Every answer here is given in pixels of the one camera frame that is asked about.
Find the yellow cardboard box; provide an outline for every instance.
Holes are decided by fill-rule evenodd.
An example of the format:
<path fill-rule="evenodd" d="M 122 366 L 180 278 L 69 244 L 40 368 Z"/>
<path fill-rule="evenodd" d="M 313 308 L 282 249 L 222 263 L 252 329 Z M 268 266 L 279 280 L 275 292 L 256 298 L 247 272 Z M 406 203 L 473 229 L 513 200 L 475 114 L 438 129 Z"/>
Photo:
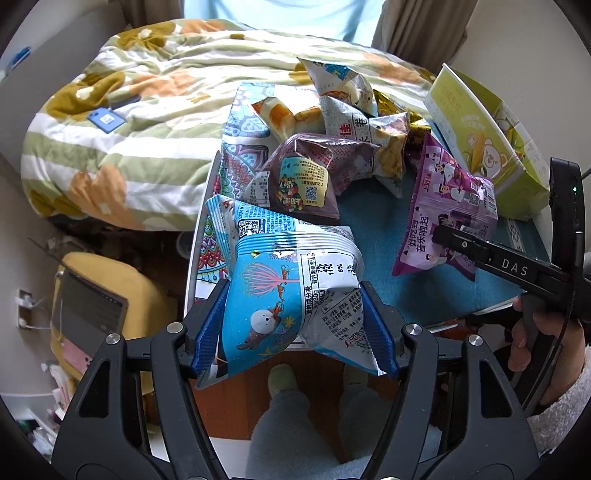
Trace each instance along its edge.
<path fill-rule="evenodd" d="M 493 182 L 499 215 L 528 220 L 548 205 L 548 164 L 494 93 L 444 64 L 425 106 L 452 155 Z"/>

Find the cartoon bear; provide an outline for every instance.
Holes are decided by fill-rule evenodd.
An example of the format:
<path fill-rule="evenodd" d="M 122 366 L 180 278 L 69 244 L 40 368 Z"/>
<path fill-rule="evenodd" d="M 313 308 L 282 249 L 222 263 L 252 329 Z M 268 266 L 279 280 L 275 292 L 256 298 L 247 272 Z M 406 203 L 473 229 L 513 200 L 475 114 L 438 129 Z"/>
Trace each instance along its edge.
<path fill-rule="evenodd" d="M 498 150 L 492 146 L 492 140 L 487 138 L 484 142 L 484 151 L 482 155 L 482 167 L 480 173 L 487 179 L 495 178 L 501 169 L 507 165 L 507 155 L 499 153 Z"/>

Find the qr code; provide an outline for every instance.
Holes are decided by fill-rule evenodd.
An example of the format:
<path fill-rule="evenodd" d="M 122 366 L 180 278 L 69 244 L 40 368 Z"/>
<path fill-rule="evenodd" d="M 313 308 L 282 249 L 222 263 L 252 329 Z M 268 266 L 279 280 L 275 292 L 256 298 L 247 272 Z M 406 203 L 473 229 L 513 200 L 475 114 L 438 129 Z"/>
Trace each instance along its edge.
<path fill-rule="evenodd" d="M 480 197 L 476 193 L 471 193 L 470 197 L 468 198 L 468 203 L 470 205 L 478 206 L 480 203 Z"/>
<path fill-rule="evenodd" d="M 238 222 L 238 238 L 252 235 L 253 233 L 263 233 L 265 231 L 264 218 L 250 218 Z"/>
<path fill-rule="evenodd" d="M 318 200 L 318 187 L 306 187 L 306 200 L 309 202 Z"/>

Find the blue gripper pad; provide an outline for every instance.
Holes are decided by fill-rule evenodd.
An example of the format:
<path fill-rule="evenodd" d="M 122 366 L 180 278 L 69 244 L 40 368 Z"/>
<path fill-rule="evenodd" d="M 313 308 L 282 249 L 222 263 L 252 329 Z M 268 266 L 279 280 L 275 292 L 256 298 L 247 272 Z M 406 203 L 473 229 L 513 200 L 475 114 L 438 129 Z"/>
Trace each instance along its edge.
<path fill-rule="evenodd" d="M 363 286 L 361 287 L 361 298 L 363 300 L 363 328 L 378 367 L 389 377 L 397 377 L 398 364 L 394 355 L 394 341 Z"/>
<path fill-rule="evenodd" d="M 195 357 L 191 369 L 195 374 L 209 369 L 216 355 L 217 339 L 222 331 L 223 314 L 230 283 L 226 285 L 212 309 L 209 311 L 200 332 L 195 339 Z"/>

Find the bread snack bag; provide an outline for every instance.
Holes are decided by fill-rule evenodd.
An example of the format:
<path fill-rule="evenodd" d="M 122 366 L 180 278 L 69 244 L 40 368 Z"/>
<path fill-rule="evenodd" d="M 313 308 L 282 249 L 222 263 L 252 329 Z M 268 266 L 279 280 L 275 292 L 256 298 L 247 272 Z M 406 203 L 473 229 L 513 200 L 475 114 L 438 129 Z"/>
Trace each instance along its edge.
<path fill-rule="evenodd" d="M 368 115 L 377 114 L 374 93 L 367 78 L 345 65 L 298 59 L 312 79 L 318 95 L 328 95 Z"/>
<path fill-rule="evenodd" d="M 314 90 L 275 85 L 273 96 L 253 103 L 252 107 L 279 143 L 293 134 L 324 133 L 318 94 Z"/>
<path fill-rule="evenodd" d="M 497 221 L 491 181 L 462 170 L 427 133 L 410 205 L 407 234 L 392 275 L 429 270 L 448 263 L 474 280 L 476 265 L 472 260 L 433 243 L 431 238 L 437 225 L 447 225 L 490 240 Z"/>
<path fill-rule="evenodd" d="M 355 107 L 330 96 L 320 97 L 327 135 L 379 145 L 374 155 L 374 175 L 392 194 L 402 197 L 404 160 L 402 149 L 408 135 L 408 114 L 367 118 Z"/>

